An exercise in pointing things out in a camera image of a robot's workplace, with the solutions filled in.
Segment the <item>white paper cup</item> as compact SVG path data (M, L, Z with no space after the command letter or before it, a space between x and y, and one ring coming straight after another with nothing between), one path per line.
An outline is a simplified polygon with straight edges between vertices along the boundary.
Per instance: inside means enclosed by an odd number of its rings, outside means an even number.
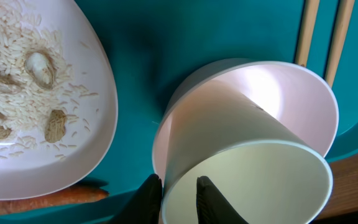
M309 223L327 204L323 157L245 95L211 81L172 113L162 218L197 223L197 181L210 180L248 223Z

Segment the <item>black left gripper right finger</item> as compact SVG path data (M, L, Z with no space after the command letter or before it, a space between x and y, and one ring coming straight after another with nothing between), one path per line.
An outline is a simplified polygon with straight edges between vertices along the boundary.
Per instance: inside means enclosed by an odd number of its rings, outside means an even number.
M207 176L197 178L196 209L199 224L248 224Z

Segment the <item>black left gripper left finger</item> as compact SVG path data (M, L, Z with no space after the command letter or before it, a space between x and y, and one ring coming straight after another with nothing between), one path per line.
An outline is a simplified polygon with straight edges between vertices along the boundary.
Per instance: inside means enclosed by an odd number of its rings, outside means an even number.
M162 180L151 174L109 224L158 224L162 190Z

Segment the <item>pink small bowl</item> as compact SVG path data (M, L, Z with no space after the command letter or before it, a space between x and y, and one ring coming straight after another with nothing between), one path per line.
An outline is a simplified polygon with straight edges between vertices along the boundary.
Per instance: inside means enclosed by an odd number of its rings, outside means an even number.
M227 58L209 63L184 79L168 102L152 147L154 172L165 177L175 108L210 80L227 83L281 122L313 150L326 156L339 126L339 108L328 84L305 67L279 61Z

